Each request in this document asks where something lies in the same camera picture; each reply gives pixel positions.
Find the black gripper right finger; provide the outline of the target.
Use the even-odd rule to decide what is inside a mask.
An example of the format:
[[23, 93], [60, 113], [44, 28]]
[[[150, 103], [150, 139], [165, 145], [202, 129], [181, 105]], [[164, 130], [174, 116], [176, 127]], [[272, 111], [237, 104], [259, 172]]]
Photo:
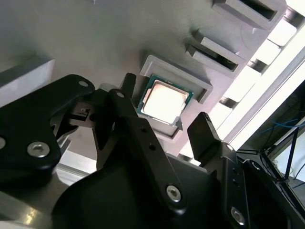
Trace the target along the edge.
[[187, 133], [195, 160], [213, 179], [213, 229], [303, 229], [302, 207], [280, 180], [254, 160], [240, 159], [219, 138], [208, 114], [201, 112]]

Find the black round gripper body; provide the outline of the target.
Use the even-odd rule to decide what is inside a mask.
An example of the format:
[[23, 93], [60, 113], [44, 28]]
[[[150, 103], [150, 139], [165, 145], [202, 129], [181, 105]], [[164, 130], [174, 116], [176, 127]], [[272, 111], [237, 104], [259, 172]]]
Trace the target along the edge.
[[55, 229], [229, 229], [221, 211], [220, 184], [203, 168], [168, 155], [187, 197], [181, 216], [170, 216], [145, 176], [119, 161], [71, 185], [57, 201]]

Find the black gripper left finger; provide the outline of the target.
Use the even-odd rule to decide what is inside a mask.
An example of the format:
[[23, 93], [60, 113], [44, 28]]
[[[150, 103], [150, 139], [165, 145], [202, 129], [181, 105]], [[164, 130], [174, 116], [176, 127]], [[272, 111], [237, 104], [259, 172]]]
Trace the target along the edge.
[[91, 128], [100, 168], [131, 161], [141, 171], [162, 211], [185, 211], [181, 182], [147, 120], [131, 102], [135, 75], [106, 92], [70, 74], [0, 110], [1, 187], [45, 184], [62, 152], [58, 141], [80, 126]]

